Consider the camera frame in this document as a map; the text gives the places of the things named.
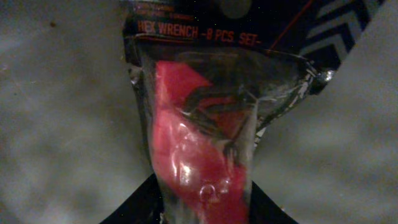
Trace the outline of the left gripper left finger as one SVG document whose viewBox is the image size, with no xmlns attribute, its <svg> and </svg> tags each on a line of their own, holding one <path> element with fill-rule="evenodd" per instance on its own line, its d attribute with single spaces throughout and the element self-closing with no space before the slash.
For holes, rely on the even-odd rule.
<svg viewBox="0 0 398 224">
<path fill-rule="evenodd" d="M 163 212 L 162 194 L 152 174 L 99 224 L 160 224 Z"/>
</svg>

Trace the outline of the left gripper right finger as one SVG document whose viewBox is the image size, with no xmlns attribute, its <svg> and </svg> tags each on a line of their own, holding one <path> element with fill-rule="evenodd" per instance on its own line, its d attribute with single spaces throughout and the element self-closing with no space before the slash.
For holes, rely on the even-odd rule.
<svg viewBox="0 0 398 224">
<path fill-rule="evenodd" d="M 252 181 L 249 224 L 299 224 Z"/>
</svg>

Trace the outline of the dark red snack packet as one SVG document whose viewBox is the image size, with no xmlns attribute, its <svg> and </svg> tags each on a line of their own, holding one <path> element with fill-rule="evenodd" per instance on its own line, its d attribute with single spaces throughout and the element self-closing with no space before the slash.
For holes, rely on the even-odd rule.
<svg viewBox="0 0 398 224">
<path fill-rule="evenodd" d="M 249 223 L 264 131 L 329 84 L 382 0 L 120 6 L 163 223 Z"/>
</svg>

